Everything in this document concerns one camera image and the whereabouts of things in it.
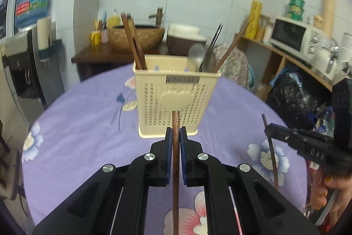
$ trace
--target garbage bag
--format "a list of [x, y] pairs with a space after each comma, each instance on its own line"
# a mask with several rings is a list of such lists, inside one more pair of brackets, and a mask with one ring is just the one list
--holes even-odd
[[319, 107], [330, 96], [331, 93], [306, 72], [286, 70], [273, 83], [266, 103], [289, 128], [311, 130]]

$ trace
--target metal screw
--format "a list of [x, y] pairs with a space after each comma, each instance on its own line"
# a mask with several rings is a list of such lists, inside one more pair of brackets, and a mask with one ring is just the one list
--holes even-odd
[[251, 170], [251, 167], [246, 163], [243, 163], [240, 165], [240, 170], [243, 172], [249, 172]]
[[197, 157], [201, 161], [206, 161], [207, 159], [209, 159], [209, 156], [207, 154], [205, 154], [205, 153], [198, 154]]
[[155, 159], [155, 154], [152, 154], [152, 153], [145, 154], [144, 159], [146, 161], [152, 161], [153, 159]]
[[112, 172], [114, 170], [114, 166], [111, 164], [103, 166], [103, 172]]

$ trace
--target white microwave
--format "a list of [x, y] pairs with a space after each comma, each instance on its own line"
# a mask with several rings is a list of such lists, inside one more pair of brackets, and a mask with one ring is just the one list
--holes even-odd
[[326, 41], [324, 31], [312, 25], [277, 17], [269, 42], [309, 64]]

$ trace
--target person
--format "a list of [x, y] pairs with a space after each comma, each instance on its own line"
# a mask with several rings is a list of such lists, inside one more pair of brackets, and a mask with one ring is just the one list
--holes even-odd
[[352, 175], [324, 175], [321, 168], [314, 176], [311, 187], [310, 203], [316, 210], [327, 204], [328, 188], [340, 189], [333, 207], [330, 210], [330, 226], [333, 227], [352, 198]]

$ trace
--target blue flower print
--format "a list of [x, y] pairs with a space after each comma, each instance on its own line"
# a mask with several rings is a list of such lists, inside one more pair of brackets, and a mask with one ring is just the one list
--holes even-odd
[[40, 126], [36, 122], [28, 133], [23, 145], [22, 162], [32, 161], [38, 154], [38, 148], [43, 143], [43, 136], [40, 134]]
[[[278, 146], [274, 147], [275, 160], [277, 166], [277, 176], [279, 186], [284, 186], [285, 177], [284, 174], [288, 172], [290, 167], [288, 158], [285, 157], [284, 152]], [[274, 172], [271, 162], [271, 154], [268, 140], [258, 146], [257, 144], [248, 145], [247, 154], [253, 160], [253, 168], [267, 181], [274, 181]]]

